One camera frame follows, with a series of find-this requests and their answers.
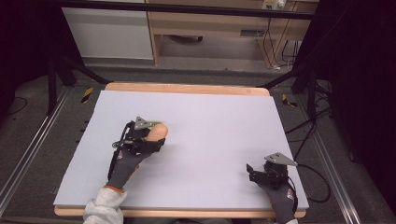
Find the gray carpet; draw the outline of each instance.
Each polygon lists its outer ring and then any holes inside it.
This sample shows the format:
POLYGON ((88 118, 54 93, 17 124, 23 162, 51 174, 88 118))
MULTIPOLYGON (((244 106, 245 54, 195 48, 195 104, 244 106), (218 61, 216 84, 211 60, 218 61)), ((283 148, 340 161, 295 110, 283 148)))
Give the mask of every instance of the gray carpet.
MULTIPOLYGON (((270 74, 264 76, 256 73, 230 71, 187 72, 179 70, 110 68, 93 68, 92 70, 103 77, 117 81, 211 85, 256 86, 276 77, 276 75, 270 74)), ((3 217, 55 219, 53 223, 57 223, 56 220, 59 220, 59 222, 66 219, 80 220, 80 217, 57 217, 53 212, 52 205, 55 199, 55 194, 52 191, 60 186, 64 172, 78 145, 78 140, 83 135, 83 130, 92 115, 99 91, 104 88, 104 85, 97 84, 85 76, 77 74, 77 77, 78 84, 71 90, 61 114, 37 152, 3 217), (94 91, 89 101, 83 104, 80 100, 88 87, 94 87, 94 91)), ((282 104, 281 95, 282 93, 290 93, 291 83, 292 80, 288 80, 271 90, 271 95, 276 99, 276 106, 285 131, 304 122, 301 105, 300 107, 292 107, 282 104)), ((22 88, 21 94, 25 94, 24 97, 28 99, 29 106, 26 106, 21 112, 6 118, 0 129, 2 155, 2 169, 0 170, 2 182, 0 183, 2 186, 7 180, 4 176, 10 175, 12 168, 18 162, 29 140, 39 127, 40 120, 44 118, 47 109, 46 79, 42 77, 35 80, 32 82, 32 86, 22 88), (33 94, 32 90, 37 90, 37 94, 33 94)), ((327 103, 324 101, 321 101, 319 105, 318 110, 327 107, 327 103)), ((301 140, 307 131, 308 127, 306 126, 290 133, 287 135, 288 140, 301 140)), ((395 216, 386 206, 382 196, 365 172, 364 167, 349 161, 347 147, 342 140, 342 136, 339 135, 334 121, 328 115, 318 120, 317 132, 322 136, 326 148, 332 156, 361 221, 363 223, 396 223, 395 216)), ((296 152, 300 144, 301 142, 290 142, 290 148, 293 153, 296 152)), ((297 162, 309 165, 325 175, 312 138, 305 143, 297 162)), ((311 198, 323 199, 326 196, 326 187, 317 175, 305 168, 299 168, 299 173, 304 188, 308 191, 311 198)), ((307 215, 301 221, 303 223, 345 223, 333 193, 330 200, 326 203, 310 202, 307 215)))

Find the white sleeve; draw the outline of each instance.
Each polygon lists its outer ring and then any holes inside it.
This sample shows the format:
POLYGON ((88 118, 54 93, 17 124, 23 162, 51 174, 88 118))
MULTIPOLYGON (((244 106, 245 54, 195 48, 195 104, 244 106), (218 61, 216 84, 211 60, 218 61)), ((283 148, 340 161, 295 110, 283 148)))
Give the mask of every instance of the white sleeve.
POLYGON ((84 224, 122 224, 123 215, 120 205, 125 200, 127 192, 119 193, 113 189, 99 189, 96 199, 88 202, 84 211, 84 224))
POLYGON ((298 221, 297 221, 297 219, 294 219, 294 220, 288 221, 286 224, 298 224, 298 221))

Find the white surface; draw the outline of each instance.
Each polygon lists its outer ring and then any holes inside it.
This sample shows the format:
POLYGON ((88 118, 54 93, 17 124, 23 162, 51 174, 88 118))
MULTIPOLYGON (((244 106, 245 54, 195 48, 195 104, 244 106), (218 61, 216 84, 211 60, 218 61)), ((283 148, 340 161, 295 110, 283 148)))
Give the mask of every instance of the white surface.
POLYGON ((153 59, 146 12, 66 7, 63 11, 82 57, 153 59))
MULTIPOLYGON (((123 207, 269 209, 248 180, 246 164, 262 171, 264 156, 292 158, 272 97, 102 91, 54 202, 85 205, 106 183, 114 148, 136 116, 160 119, 169 133, 158 153, 140 164, 126 184, 123 207)), ((299 207, 308 203, 290 167, 299 207)))

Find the white board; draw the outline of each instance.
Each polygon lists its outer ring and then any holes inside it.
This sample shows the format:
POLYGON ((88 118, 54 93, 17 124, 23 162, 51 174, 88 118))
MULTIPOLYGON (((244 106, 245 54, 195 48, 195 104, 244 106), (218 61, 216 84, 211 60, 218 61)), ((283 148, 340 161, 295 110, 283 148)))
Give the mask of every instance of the white board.
MULTIPOLYGON (((83 206, 106 183, 125 124, 159 119, 169 133, 161 151, 145 159, 125 185, 122 207, 153 209, 270 209, 248 180, 246 164, 263 171, 264 156, 292 158, 269 96, 102 91, 92 119, 64 175, 55 205, 83 206)), ((299 197, 308 202, 295 167, 299 197)))

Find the wooden table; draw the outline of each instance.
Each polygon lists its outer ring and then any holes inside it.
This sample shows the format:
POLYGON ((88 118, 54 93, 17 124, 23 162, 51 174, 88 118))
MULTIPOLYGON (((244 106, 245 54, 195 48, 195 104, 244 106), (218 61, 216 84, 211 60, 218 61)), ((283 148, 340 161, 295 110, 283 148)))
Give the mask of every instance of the wooden table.
MULTIPOLYGON (((106 91, 149 91, 149 92, 175 92, 199 94, 226 94, 226 95, 261 95, 270 96, 269 91, 259 88, 235 86, 201 86, 178 84, 152 84, 152 83, 110 83, 106 91)), ((84 207, 55 206, 58 216, 82 216, 84 207)), ((247 217, 263 218, 275 217, 272 210, 262 211, 232 211, 232 210, 162 210, 162 209, 123 209, 125 217, 247 217)), ((304 217, 305 209, 297 210, 296 217, 304 217)))

